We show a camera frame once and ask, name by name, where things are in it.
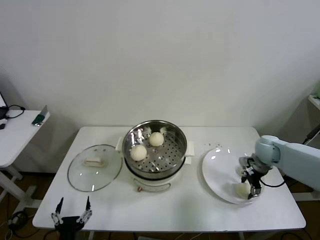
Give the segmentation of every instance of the white table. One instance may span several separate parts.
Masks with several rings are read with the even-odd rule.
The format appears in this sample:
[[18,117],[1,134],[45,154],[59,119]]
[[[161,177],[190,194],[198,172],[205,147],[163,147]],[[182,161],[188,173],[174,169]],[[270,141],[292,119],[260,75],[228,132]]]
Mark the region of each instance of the white table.
[[[92,217],[84,226],[87,231],[130,232],[245,232],[301,229],[306,221],[287,185],[266,187],[250,205],[228,203],[205,183],[201,174],[202,159],[207,151],[221,144],[250,154],[259,138],[252,127],[182,127],[194,142],[191,165],[181,169],[182,178],[158,193],[137,192],[126,165],[107,187],[95,192],[80,192],[68,183],[67,172],[72,159],[92,145],[116,146],[130,127],[83,127],[79,130],[34,219],[38,228],[53,228],[50,214],[64,197],[61,216],[77,216],[85,209],[90,196]],[[265,181],[271,185],[283,181],[274,168]]]
[[[21,113],[20,110],[10,110],[8,115],[13,117]],[[26,110],[17,118],[8,119],[5,128],[0,130],[0,169],[7,170],[13,177],[7,178],[0,172],[0,186],[3,187],[3,192],[0,195],[0,201],[9,192],[14,197],[20,200],[15,212],[23,210],[23,208],[37,208],[40,205],[40,200],[31,198],[31,195],[36,190],[36,186],[30,186],[24,192],[14,181],[22,179],[22,175],[10,166],[30,142],[33,136],[39,131],[41,126],[32,126],[32,121],[40,111]],[[49,118],[50,114],[47,113],[44,122]]]

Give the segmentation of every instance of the robotic arm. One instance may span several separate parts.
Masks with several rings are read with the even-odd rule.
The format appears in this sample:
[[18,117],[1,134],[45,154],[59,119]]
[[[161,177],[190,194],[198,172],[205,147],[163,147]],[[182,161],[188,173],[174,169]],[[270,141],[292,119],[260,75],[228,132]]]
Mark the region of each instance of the robotic arm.
[[251,185],[249,199],[259,196],[261,177],[266,175],[272,166],[320,191],[319,149],[264,135],[256,142],[255,153],[251,157],[240,157],[239,163],[244,170],[241,182],[248,180]]

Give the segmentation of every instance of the steamed bun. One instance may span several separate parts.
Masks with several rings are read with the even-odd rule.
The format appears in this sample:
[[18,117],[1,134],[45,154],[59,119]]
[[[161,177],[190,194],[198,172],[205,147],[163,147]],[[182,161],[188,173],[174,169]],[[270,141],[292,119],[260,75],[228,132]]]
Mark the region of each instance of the steamed bun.
[[153,147],[159,147],[164,143],[164,136],[160,132],[154,132],[149,138],[149,142]]
[[137,145],[131,148],[130,156],[134,161],[141,161],[147,156],[147,149],[143,145]]

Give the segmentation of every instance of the cable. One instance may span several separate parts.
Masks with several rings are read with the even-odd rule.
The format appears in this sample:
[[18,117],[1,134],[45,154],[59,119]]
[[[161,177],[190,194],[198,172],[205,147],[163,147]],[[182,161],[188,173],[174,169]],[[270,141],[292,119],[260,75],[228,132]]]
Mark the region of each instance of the cable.
[[12,237],[13,237],[12,230],[9,229],[9,230],[6,232],[5,236],[4,236],[4,240],[11,240]]
[[16,233],[16,231],[15,230],[12,230],[12,232],[13,232],[13,235],[15,235],[17,238],[19,238],[19,239],[28,239],[28,238],[30,238],[30,237],[32,237],[33,235],[35,235],[37,232],[39,232],[40,231],[40,229],[38,229],[38,230],[36,230],[35,232],[33,232],[33,233],[31,233],[31,234],[29,234],[29,235],[27,235],[27,236],[20,236],[20,235],[18,235],[17,233]]
[[12,217],[8,220],[8,228],[12,230],[13,235],[15,235],[17,238],[20,238],[20,239],[30,238],[33,235],[35,235],[37,232],[39,232],[40,229],[37,229],[35,232],[26,236],[21,236],[17,233],[17,230],[23,228],[29,219],[30,218],[24,211],[18,211],[15,214],[13,214]]
[[48,232],[43,236],[43,240],[46,240],[46,238],[47,238],[47,236],[48,236],[49,234],[52,234],[52,233],[55,233],[55,232],[56,232],[56,230],[48,231]]
[[293,236],[297,237],[299,240],[303,240],[303,239],[302,239],[301,237],[299,237],[297,234],[292,233],[292,232],[286,232],[286,233],[282,234],[280,240],[283,240],[286,235],[293,235]]
[[18,107],[18,108],[20,108],[20,110],[21,110],[22,112],[19,113],[17,116],[8,116],[8,115],[6,115],[6,116],[5,116],[6,119],[15,119],[15,118],[19,117],[20,115],[24,114],[24,112],[25,112],[25,110],[26,110],[23,106],[19,106],[19,105],[16,105],[16,104],[13,104],[13,105],[8,106],[8,109],[10,109],[11,107]]
[[189,240],[193,240],[193,239],[195,239],[195,238],[199,237],[201,234],[204,234],[204,233],[203,233],[203,232],[202,232],[202,233],[199,233],[198,235],[196,235],[196,236],[194,236],[194,237],[190,238]]
[[175,239],[173,240],[177,240],[178,238],[180,238],[182,235],[184,235],[185,233],[180,234],[179,236],[177,236]]
[[286,183],[286,181],[283,180],[283,182],[280,183],[279,185],[269,185],[269,184],[264,183],[264,181],[262,181],[261,179],[260,179],[260,182],[261,182],[263,185],[265,185],[265,186],[267,186],[267,187],[270,187],[270,188],[278,188],[278,187],[281,187],[283,184]]
[[307,232],[307,230],[305,228],[302,228],[302,230],[305,232],[305,234],[308,235],[309,239],[312,240],[312,237],[311,235]]

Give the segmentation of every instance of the floor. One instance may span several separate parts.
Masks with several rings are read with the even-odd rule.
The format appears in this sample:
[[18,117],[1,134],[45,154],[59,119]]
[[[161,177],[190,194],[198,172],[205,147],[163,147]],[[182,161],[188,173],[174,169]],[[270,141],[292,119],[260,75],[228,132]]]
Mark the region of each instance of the floor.
[[[46,194],[47,189],[50,186],[54,176],[53,175],[38,175],[38,174],[23,174],[22,180],[17,180],[16,184],[22,189],[26,190],[30,185],[37,185],[37,191],[33,195],[36,199],[43,199]],[[288,186],[294,183],[294,180],[290,179],[288,181]],[[311,189],[301,183],[296,183],[290,187],[291,192],[299,193],[299,192],[310,192]],[[5,239],[5,235],[8,231],[8,227],[6,224],[1,225],[7,220],[7,210],[8,215],[11,216],[15,207],[18,205],[18,201],[13,197],[7,194],[6,197],[2,202],[0,202],[0,239]],[[320,224],[319,224],[319,216],[320,216],[320,201],[309,201],[309,202],[298,202],[298,206],[300,207],[307,225],[306,231],[311,235],[313,240],[320,240]],[[32,216],[36,213],[35,209],[27,209],[26,213],[28,216]],[[29,220],[27,225],[24,226],[22,229],[18,230],[17,233],[20,236],[27,236],[32,234],[37,229],[32,226],[32,221]],[[35,235],[27,238],[32,240],[42,240],[44,235],[48,232],[48,230],[41,229]],[[294,231],[284,231],[279,232],[272,236],[270,240],[280,240],[283,233],[294,233],[300,236],[303,240],[309,240],[310,238],[303,230],[294,230]],[[148,232],[112,232],[109,237],[109,232],[96,232],[94,234],[95,240],[137,240],[139,236],[150,237],[154,239],[161,239],[161,240],[174,240],[177,238],[181,233],[148,233]],[[252,235],[252,232],[245,233],[244,236],[247,238]],[[80,232],[79,238],[85,239],[88,237],[88,232]],[[195,237],[197,233],[185,233],[178,240],[190,240],[191,238]],[[12,240],[18,240],[16,236],[12,237]],[[59,236],[57,233],[51,233],[47,236],[47,240],[58,240]],[[237,233],[204,233],[195,238],[195,240],[238,240],[239,236]],[[283,237],[283,240],[298,240],[296,236],[287,234]]]

